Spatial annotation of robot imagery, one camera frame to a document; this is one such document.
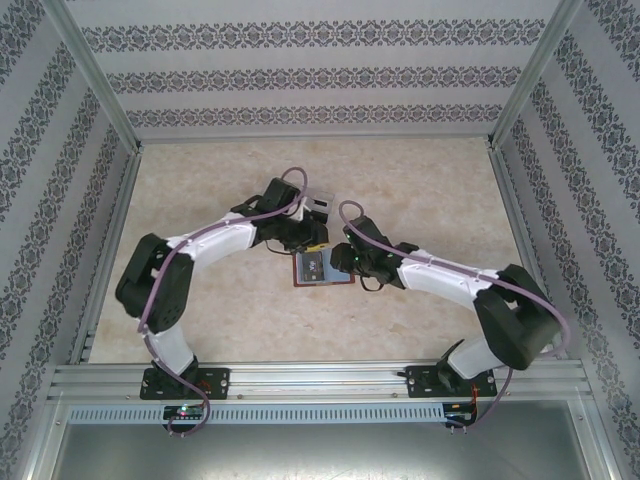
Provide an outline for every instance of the enclosure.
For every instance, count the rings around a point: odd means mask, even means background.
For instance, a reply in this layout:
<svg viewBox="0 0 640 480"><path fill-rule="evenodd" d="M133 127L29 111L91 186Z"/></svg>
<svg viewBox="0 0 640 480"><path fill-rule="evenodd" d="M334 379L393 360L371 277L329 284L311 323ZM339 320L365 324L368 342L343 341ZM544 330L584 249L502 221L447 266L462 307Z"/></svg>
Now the enclosure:
<svg viewBox="0 0 640 480"><path fill-rule="evenodd" d="M639 7L3 0L0 478L640 477ZM394 244L521 264L566 353L451 436L396 373L479 334L473 312L296 288L256 246L193 279L185 338L228 399L199 442L168 438L115 286L142 236L294 165L333 200L332 245L351 199Z"/></svg>

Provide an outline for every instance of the marble floor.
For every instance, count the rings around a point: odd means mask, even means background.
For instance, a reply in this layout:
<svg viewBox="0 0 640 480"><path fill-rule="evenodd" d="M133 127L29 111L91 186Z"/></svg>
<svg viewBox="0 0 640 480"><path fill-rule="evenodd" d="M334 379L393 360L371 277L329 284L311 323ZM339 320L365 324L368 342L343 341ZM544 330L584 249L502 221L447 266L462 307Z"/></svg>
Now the marble floor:
<svg viewBox="0 0 640 480"><path fill-rule="evenodd" d="M335 194L333 244L343 241L337 205L353 199L393 243L474 266L519 263L480 138L152 145L144 150L90 361L150 359L136 322L114 297L140 237L210 224L293 165L307 170L310 187ZM182 325L200 361L229 362L430 359L480 331L475 313L423 292L367 293L359 283L294 288L291 259L264 245L196 275Z"/></svg>

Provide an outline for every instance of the patterned wallpaper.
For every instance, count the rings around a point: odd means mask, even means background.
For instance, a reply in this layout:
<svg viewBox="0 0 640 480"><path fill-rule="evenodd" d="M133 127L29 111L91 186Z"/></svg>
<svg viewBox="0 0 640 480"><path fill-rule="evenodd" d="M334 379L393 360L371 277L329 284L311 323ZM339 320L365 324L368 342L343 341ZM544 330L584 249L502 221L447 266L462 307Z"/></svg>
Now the patterned wallpaper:
<svg viewBox="0 0 640 480"><path fill-rule="evenodd" d="M68 5L139 137L170 141L489 133L557 3Z"/></svg>
<svg viewBox="0 0 640 480"><path fill-rule="evenodd" d="M502 145L623 478L640 478L639 13L585 2Z"/></svg>
<svg viewBox="0 0 640 480"><path fill-rule="evenodd" d="M129 155L37 0L0 2L0 479L69 360Z"/></svg>

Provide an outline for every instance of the beige floor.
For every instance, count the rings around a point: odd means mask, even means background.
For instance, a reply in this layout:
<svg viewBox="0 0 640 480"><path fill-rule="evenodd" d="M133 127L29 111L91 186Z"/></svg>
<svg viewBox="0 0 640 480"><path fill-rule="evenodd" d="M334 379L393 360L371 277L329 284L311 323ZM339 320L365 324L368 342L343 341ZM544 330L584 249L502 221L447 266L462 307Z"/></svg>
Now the beige floor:
<svg viewBox="0 0 640 480"><path fill-rule="evenodd" d="M518 263L481 139L265 141L145 148L98 331L94 363L149 361L114 289L138 240L212 223L292 165L310 186L354 199L394 243L491 268ZM182 319L201 361L438 358L480 331L474 313L422 292L359 284L294 288L291 259L263 245L198 274Z"/></svg>

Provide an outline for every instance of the wall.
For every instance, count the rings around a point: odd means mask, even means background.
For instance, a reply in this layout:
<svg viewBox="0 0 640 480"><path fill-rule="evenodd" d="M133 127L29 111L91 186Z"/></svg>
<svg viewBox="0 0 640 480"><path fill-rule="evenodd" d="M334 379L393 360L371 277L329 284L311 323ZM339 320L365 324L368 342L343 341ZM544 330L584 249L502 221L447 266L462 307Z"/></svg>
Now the wall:
<svg viewBox="0 0 640 480"><path fill-rule="evenodd" d="M0 479L70 349L129 155L37 0L0 1Z"/></svg>
<svg viewBox="0 0 640 480"><path fill-rule="evenodd" d="M143 141L487 134L558 0L69 8Z"/></svg>
<svg viewBox="0 0 640 480"><path fill-rule="evenodd" d="M640 477L640 2L585 2L503 155L609 437Z"/></svg>

